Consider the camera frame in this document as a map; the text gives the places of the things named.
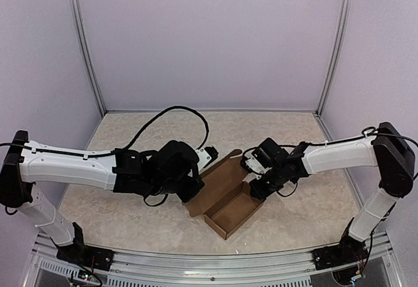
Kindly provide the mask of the right aluminium frame post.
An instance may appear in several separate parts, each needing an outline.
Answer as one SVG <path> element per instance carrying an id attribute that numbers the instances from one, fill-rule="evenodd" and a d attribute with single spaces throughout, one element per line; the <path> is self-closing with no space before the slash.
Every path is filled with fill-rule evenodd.
<path id="1" fill-rule="evenodd" d="M 344 44 L 344 37 L 346 33 L 347 22 L 349 19 L 350 8 L 351 0 L 342 0 L 340 5 L 340 12 L 338 15 L 336 35 L 334 38 L 334 43 L 330 55 L 330 61 L 327 67 L 326 77 L 321 91 L 321 95 L 319 97 L 319 102 L 315 110 L 315 114 L 318 118 L 322 117 L 332 90 L 332 84 L 334 82 L 340 54 Z"/>

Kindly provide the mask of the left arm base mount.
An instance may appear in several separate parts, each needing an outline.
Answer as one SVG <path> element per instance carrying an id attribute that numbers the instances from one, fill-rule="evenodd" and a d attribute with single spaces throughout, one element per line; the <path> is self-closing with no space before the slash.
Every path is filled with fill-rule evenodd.
<path id="1" fill-rule="evenodd" d="M 89 245 L 56 246 L 57 258 L 89 269 L 110 271 L 115 252 Z"/>

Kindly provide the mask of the left aluminium frame post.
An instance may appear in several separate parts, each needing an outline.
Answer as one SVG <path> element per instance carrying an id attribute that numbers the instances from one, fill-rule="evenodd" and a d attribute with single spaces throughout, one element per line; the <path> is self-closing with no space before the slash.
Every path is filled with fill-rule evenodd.
<path id="1" fill-rule="evenodd" d="M 107 113 L 107 109 L 101 89 L 99 87 L 99 82 L 95 74 L 95 69 L 93 66 L 91 53 L 88 46 L 88 40 L 86 37 L 86 30 L 84 29 L 84 21 L 82 17 L 80 0 L 69 0 L 69 2 L 72 11 L 72 18 L 74 20 L 76 37 L 80 48 L 82 61 L 86 70 L 88 82 L 92 90 L 97 110 L 99 111 L 100 116 L 104 117 Z"/>

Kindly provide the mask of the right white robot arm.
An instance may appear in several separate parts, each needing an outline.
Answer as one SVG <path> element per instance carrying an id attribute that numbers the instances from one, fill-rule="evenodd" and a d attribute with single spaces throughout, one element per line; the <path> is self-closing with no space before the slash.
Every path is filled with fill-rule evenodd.
<path id="1" fill-rule="evenodd" d="M 279 194 L 288 182 L 326 171 L 355 167 L 376 167 L 380 181 L 377 190 L 347 225 L 334 258 L 348 263 L 372 232 L 390 214 L 399 199 L 408 195 L 417 178 L 415 153 L 417 142 L 405 137 L 389 122 L 367 127 L 356 137 L 336 141 L 297 145 L 278 144 L 271 138 L 242 154 L 241 166 L 255 178 L 249 182 L 250 195 L 265 200 Z"/>

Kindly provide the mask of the brown cardboard box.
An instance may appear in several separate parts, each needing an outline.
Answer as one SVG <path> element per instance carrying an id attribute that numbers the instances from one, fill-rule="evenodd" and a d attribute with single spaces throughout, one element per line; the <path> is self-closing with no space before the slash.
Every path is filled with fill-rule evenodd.
<path id="1" fill-rule="evenodd" d="M 203 189 L 184 204 L 189 216 L 202 216 L 206 224 L 227 240 L 264 201 L 249 194 L 248 172 L 241 166 L 242 151 L 235 149 L 201 173 Z"/>

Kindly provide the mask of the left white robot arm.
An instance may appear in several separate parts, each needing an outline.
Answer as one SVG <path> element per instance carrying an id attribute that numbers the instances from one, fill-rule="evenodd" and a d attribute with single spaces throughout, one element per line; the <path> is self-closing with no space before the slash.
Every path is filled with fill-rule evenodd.
<path id="1" fill-rule="evenodd" d="M 147 199 L 175 194 L 183 203 L 204 187 L 201 171 L 217 158 L 211 146 L 194 149 L 171 140 L 160 150 L 137 152 L 128 148 L 85 151 L 56 148 L 29 140 L 17 131 L 1 166 L 1 204 L 33 219 L 76 263 L 91 258 L 82 230 L 45 200 L 38 182 L 91 186 L 117 194 Z"/>

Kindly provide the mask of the aluminium frame post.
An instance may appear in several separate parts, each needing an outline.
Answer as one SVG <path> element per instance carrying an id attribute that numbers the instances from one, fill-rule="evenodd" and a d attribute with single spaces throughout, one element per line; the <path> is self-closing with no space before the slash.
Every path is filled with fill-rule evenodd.
<path id="1" fill-rule="evenodd" d="M 334 43 L 330 55 L 330 61 L 327 67 L 326 77 L 321 91 L 321 95 L 319 97 L 319 102 L 315 110 L 315 114 L 318 118 L 322 117 L 332 90 L 332 84 L 334 82 L 340 54 L 344 44 L 344 37 L 346 33 L 347 22 L 349 19 L 350 8 L 351 0 L 342 0 L 340 5 L 340 12 L 338 15 L 336 35 L 334 38 Z"/>
<path id="2" fill-rule="evenodd" d="M 69 2 L 72 11 L 72 18 L 74 20 L 76 37 L 80 48 L 82 61 L 86 70 L 88 82 L 92 90 L 97 110 L 99 111 L 100 116 L 104 117 L 107 113 L 107 109 L 101 89 L 99 87 L 99 82 L 95 74 L 95 69 L 93 66 L 91 53 L 88 46 L 88 40 L 86 37 L 86 30 L 84 29 L 84 21 L 82 17 L 80 0 L 69 0 Z"/>

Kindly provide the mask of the front aluminium rail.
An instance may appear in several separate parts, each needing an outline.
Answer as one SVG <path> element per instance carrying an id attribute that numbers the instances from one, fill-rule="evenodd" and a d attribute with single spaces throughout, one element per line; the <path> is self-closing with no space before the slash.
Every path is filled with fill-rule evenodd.
<path id="1" fill-rule="evenodd" d="M 113 249 L 109 271 L 95 269 L 103 286 L 313 286 L 314 276 L 335 284 L 332 274 L 351 263 L 318 270 L 312 250 L 319 246 L 281 252 L 231 255 L 182 255 Z M 29 256 L 22 286 L 83 284 L 79 268 L 56 258 L 51 240 L 40 233 Z M 47 274 L 55 275 L 47 284 Z M 400 266 L 385 232 L 374 235 L 370 261 L 355 286 L 406 286 Z M 88 282 L 86 286 L 97 285 Z"/>

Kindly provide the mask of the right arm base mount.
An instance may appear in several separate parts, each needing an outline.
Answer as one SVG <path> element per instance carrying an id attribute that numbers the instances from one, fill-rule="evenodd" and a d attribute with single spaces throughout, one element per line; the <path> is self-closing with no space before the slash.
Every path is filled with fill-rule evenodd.
<path id="1" fill-rule="evenodd" d="M 312 251 L 313 262 L 317 271 L 364 261 L 367 255 L 368 251 L 365 245 L 361 245 L 360 248 L 353 248 L 338 244 L 316 248 Z"/>

